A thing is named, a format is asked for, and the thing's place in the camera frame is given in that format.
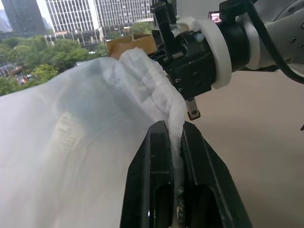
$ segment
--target white fabric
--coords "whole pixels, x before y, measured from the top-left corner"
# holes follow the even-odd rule
[[[185,112],[140,49],[0,97],[0,227],[118,228],[127,170],[149,126],[167,121],[179,169]]]

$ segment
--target brown box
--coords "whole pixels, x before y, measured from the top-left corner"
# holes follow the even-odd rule
[[[131,36],[122,37],[107,41],[106,46],[110,57],[119,59],[120,55],[133,48],[141,48],[148,55],[157,51],[157,47],[152,35],[134,34],[134,39]]]

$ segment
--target white ring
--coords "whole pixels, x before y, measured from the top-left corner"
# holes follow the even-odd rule
[[[244,23],[249,45],[250,45],[250,60],[246,65],[249,69],[259,69],[260,65],[260,37],[258,36],[256,28],[248,21]]]
[[[232,66],[229,50],[221,31],[210,19],[197,20],[195,24],[204,34],[214,56],[217,78],[212,87],[220,89],[227,86],[231,81]]]

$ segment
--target building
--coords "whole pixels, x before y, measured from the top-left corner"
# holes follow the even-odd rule
[[[58,39],[72,39],[77,40],[81,47],[88,50],[95,50],[98,43],[103,41],[103,31],[95,29],[91,31],[80,32],[60,32],[54,35],[46,35],[44,39],[49,46],[53,46]]]
[[[0,31],[2,32],[10,32],[12,31],[8,16],[5,13],[5,10],[0,9]]]
[[[2,0],[2,4],[15,32],[25,36],[47,33],[36,0]]]
[[[45,0],[57,32],[79,32],[98,29],[93,0]]]
[[[142,19],[153,20],[151,0],[95,0],[99,25],[129,26]]]
[[[46,27],[46,29],[52,29],[52,26],[47,22],[47,20],[45,18],[42,18],[42,20],[43,20],[44,27]]]

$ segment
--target window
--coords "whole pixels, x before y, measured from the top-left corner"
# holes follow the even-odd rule
[[[61,14],[58,15],[58,19],[59,19],[59,24],[62,25],[62,18],[61,18]]]
[[[51,20],[52,20],[53,25],[55,25],[54,15],[51,15]]]
[[[72,3],[70,1],[68,2],[68,5],[70,7],[70,10],[73,11]]]
[[[77,9],[79,10],[79,9],[80,9],[80,7],[79,7],[79,3],[78,3],[78,1],[76,2],[76,5],[77,5]]]
[[[61,7],[61,4],[60,3],[57,3],[58,4],[58,8],[59,8],[59,12],[63,12],[63,9],[62,9],[62,7]]]
[[[47,3],[47,9],[48,9],[49,13],[51,14],[51,7],[49,5],[50,5],[50,3]]]
[[[67,3],[67,1],[64,1],[63,3],[64,3],[64,5],[65,5],[66,12],[69,12],[69,9],[68,9],[68,3]]]
[[[54,5],[55,5],[56,12],[58,13],[59,12],[59,8],[58,8],[58,5],[57,5],[57,2],[54,2]]]
[[[55,22],[57,25],[59,24],[57,16],[55,16]]]
[[[52,2],[52,3],[50,3],[50,5],[51,5],[53,13],[55,13],[56,11],[55,11],[55,8],[54,8],[54,3]]]

